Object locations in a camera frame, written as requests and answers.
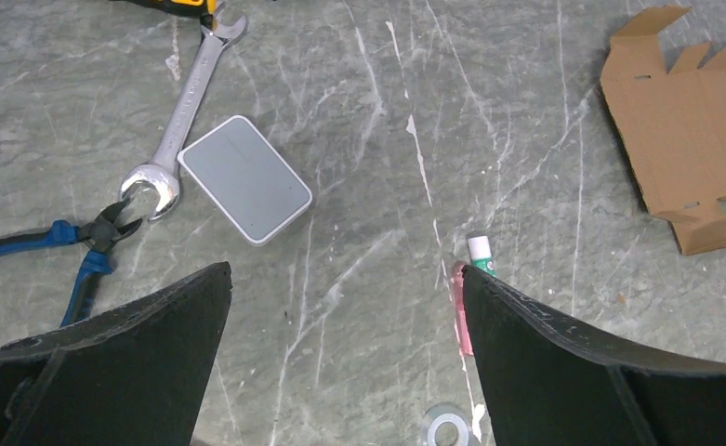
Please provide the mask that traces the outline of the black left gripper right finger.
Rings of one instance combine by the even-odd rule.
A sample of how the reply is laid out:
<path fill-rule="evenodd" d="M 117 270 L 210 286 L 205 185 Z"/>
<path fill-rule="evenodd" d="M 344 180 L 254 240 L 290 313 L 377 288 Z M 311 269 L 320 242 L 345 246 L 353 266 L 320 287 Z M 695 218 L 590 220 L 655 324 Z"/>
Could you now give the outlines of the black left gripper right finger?
<path fill-rule="evenodd" d="M 463 297 L 499 445 L 726 445 L 726 363 L 651 348 L 481 269 Z"/>

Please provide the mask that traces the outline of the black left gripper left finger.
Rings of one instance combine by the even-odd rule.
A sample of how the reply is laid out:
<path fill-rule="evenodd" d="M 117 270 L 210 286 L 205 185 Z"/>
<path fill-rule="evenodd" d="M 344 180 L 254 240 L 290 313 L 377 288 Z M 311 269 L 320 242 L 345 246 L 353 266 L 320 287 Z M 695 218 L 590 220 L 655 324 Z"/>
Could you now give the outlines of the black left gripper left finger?
<path fill-rule="evenodd" d="M 0 445 L 187 445 L 231 305 L 218 262 L 0 348 Z"/>

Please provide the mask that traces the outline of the brown cardboard box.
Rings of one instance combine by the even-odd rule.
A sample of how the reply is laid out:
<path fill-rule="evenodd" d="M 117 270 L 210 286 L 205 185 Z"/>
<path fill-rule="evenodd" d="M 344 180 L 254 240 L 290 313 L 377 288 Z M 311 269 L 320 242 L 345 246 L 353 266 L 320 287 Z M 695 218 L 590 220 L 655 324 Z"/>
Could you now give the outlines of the brown cardboard box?
<path fill-rule="evenodd" d="M 601 87 L 648 212 L 691 256 L 726 248 L 726 46 L 667 66 L 660 32 L 686 13 L 648 7 L 614 33 Z"/>

